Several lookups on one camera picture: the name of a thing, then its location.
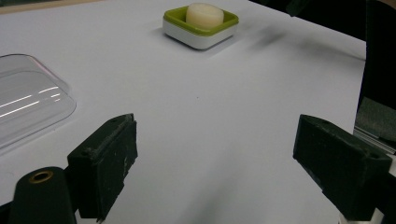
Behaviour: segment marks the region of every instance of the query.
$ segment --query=white soap bar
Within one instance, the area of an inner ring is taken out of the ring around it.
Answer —
[[[209,30],[224,21],[224,12],[218,7],[206,3],[192,3],[187,8],[186,23],[200,29]]]

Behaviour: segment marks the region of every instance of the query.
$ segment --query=clear plastic container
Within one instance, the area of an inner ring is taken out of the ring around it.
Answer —
[[[0,154],[76,109],[66,83],[28,55],[0,57]]]

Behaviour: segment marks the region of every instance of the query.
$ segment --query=green rim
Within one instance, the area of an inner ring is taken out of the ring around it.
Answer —
[[[236,25],[239,22],[239,19],[236,15],[226,10],[224,12],[224,23],[212,28],[210,30],[204,30],[197,28],[191,24],[186,23],[186,14],[187,14],[188,7],[179,7],[175,9],[171,9],[165,12],[163,18],[166,21],[173,23],[174,25],[191,32],[195,35],[203,35],[203,36],[211,36],[215,35],[216,33],[225,30],[233,25]]]

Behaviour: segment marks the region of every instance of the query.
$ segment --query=green soap dish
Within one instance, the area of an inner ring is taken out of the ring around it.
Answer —
[[[163,30],[167,35],[195,49],[208,49],[236,32],[239,19],[231,12],[223,10],[224,23],[204,30],[186,23],[187,8],[179,7],[164,13]]]

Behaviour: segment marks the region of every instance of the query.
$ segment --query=white table surface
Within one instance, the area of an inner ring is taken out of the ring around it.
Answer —
[[[213,0],[239,17],[237,32],[194,50],[162,30],[166,10],[190,3],[105,0],[0,15],[0,55],[36,57],[78,103],[0,157],[0,203],[23,175],[66,167],[102,123],[134,113],[139,157],[106,223],[337,222],[292,151],[300,114],[352,132],[365,43],[247,0]]]

